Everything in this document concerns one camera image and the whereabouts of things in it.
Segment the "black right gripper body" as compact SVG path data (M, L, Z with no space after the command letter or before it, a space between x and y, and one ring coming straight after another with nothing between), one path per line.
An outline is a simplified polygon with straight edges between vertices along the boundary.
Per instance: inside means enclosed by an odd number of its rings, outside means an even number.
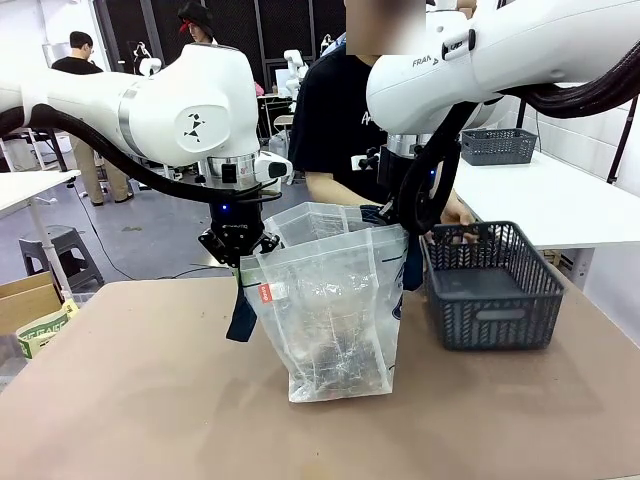
M408 153L395 153L387 146L382 146L379 154L377 183L387 192L388 198L397 200L416 154L413 150Z

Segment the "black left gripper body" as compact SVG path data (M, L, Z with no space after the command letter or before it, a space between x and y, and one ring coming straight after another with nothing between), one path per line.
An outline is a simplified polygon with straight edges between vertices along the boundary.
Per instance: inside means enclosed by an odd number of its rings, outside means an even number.
M266 232L262 221L262 201L217 202L209 205L210 228L226 245L234 247L239 259L253 254Z

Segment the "person's left hand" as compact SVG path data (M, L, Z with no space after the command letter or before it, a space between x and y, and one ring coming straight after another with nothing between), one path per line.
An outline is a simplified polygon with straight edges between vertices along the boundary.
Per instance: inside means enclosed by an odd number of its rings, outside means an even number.
M462 201L453 197L447 201L440 220L442 224L468 226L475 222L475 217Z

